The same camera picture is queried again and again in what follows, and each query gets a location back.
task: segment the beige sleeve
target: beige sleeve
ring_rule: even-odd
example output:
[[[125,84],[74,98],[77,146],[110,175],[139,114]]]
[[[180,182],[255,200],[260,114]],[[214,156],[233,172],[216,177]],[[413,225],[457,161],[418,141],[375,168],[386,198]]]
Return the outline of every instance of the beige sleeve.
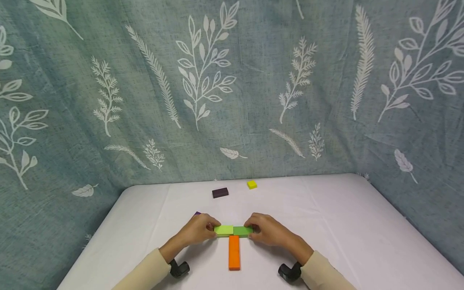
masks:
[[[318,251],[301,267],[301,277],[311,290],[356,290]]]
[[[159,249],[154,249],[113,290],[151,290],[171,271]]]

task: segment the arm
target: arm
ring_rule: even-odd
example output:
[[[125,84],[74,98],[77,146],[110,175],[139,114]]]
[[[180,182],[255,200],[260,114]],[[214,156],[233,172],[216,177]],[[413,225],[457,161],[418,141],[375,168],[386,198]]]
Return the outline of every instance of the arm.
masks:
[[[216,237],[215,226],[221,223],[209,214],[194,215],[164,246],[154,249],[113,290],[151,290],[171,270],[168,264],[189,245]]]
[[[311,290],[356,290],[323,255],[270,215],[253,213],[245,226],[256,230],[249,235],[251,240],[288,250],[303,265],[301,277]]]

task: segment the green block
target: green block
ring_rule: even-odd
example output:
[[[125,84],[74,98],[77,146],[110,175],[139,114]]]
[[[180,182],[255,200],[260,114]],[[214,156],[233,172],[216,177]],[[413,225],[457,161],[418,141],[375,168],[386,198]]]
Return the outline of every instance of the green block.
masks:
[[[215,226],[214,231],[218,237],[228,237],[233,235],[233,226]]]
[[[233,235],[239,236],[241,238],[248,237],[248,235],[251,234],[252,232],[253,232],[253,229],[250,227],[244,227],[244,226],[233,227]]]

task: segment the dark purple block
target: dark purple block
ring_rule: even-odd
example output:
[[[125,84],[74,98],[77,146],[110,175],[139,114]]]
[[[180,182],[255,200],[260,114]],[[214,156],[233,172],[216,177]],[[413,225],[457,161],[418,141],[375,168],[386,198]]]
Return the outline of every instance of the dark purple block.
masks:
[[[226,196],[226,195],[229,195],[229,191],[227,190],[227,188],[221,188],[221,189],[216,189],[216,190],[213,190],[213,198],[218,198],[218,197],[221,197],[221,196]]]

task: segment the fabric wall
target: fabric wall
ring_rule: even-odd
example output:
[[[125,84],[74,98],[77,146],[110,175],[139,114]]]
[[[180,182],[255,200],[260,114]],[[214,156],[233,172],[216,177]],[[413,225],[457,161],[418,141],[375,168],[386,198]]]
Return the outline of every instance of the fabric wall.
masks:
[[[129,186],[343,172],[463,272],[463,5],[0,1],[1,288],[55,289]]]

